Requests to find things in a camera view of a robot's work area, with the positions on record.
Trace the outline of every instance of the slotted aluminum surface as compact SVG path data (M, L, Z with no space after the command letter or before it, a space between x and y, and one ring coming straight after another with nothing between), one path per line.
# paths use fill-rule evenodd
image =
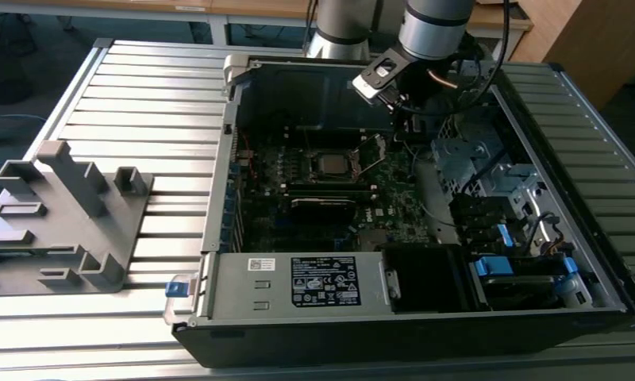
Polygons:
M505 368L539 368L531 372L541 374L541 367L551 365L635 361L634 329L582 337L533 356L315 368L200 367L162 319L164 282L175 274L194 272L200 260L212 152L224 102L222 67L231 51L235 48L116 41L111 49L96 48L90 54L27 159L43 139L59 138L71 143L76 159L96 161L102 170L136 165L142 171L156 173L142 237L126 288L118 294L0 298L0 380L324 379L471 369L499 370L499 379L507 379ZM279 49L239 51L294 54ZM561 97L561 85L550 80L545 85L523 86L527 97L553 97L559 106L555 110L562 113L578 107L579 101L569 95ZM538 86L543 86L541 92L533 93ZM563 139L567 133L557 128L551 133ZM635 185L614 175L620 180L613 179L612 185ZM635 198L625 202L600 198L595 207L606 217L626 218L622 209L626 206L635 210ZM622 213L616 216L618 208ZM616 239L617 245L635 252L635 240L625 236ZM635 256L628 260L635 270ZM178 300L176 313L190 314L190 309L191 300ZM557 369L569 374L565 368ZM513 374L513 379L522 379L522 375Z

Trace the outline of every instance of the power supply label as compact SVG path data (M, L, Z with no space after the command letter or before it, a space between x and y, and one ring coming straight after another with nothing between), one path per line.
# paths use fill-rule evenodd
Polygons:
M292 304L298 307L361 305L357 258L292 258Z

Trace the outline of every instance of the gray 3d-printed holder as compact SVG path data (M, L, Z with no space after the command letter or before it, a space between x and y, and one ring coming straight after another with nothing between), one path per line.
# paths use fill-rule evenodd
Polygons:
M9 160L0 171L0 296L116 292L154 176L103 174L64 141L43 142L36 157L49 167Z

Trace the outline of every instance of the barcode sticker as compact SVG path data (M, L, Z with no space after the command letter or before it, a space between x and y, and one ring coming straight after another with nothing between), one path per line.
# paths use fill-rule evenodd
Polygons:
M187 10L188 12L204 12L202 6L175 6L176 10Z
M275 258L250 258L248 271L275 271Z

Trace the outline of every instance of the motherboard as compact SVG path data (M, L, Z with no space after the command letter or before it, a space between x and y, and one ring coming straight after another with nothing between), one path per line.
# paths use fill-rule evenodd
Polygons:
M243 134L246 252L369 252L429 242L415 155L363 130Z

